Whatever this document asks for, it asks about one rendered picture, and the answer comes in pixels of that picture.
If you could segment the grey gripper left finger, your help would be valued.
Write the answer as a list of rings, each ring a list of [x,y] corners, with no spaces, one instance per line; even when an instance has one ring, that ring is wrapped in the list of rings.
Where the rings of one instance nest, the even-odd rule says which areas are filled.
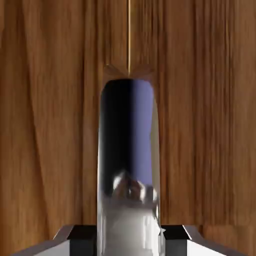
[[[97,256],[97,227],[64,225],[52,240],[28,247],[10,256]]]

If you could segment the brown wooden drawer front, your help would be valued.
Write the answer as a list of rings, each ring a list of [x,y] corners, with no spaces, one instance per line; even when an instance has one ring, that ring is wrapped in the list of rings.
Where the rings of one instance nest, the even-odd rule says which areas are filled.
[[[0,256],[97,215],[99,100],[128,0],[0,0]]]
[[[152,69],[161,221],[256,256],[256,0],[130,0]]]

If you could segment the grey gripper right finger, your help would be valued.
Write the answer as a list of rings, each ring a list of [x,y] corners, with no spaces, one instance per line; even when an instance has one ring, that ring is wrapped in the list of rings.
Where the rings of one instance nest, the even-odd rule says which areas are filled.
[[[163,225],[165,256],[244,256],[203,238],[193,225]]]

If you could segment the curved shiny metal drawer handle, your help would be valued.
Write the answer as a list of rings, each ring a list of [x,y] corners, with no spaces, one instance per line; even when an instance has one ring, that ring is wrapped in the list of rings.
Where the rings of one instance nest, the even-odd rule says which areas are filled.
[[[97,153],[97,256],[166,256],[158,109],[151,73],[103,70]]]

